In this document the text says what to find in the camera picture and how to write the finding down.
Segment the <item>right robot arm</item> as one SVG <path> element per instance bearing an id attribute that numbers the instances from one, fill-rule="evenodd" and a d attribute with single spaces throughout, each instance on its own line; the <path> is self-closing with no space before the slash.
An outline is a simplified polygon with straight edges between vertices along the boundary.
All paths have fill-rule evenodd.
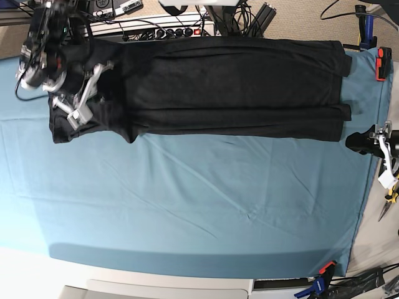
<path id="1" fill-rule="evenodd" d="M 87 80 L 85 65 L 94 52 L 89 20 L 70 1 L 42 1 L 33 10 L 28 34 L 22 43 L 16 73 L 19 88 L 43 87 L 47 93 L 78 94 Z"/>

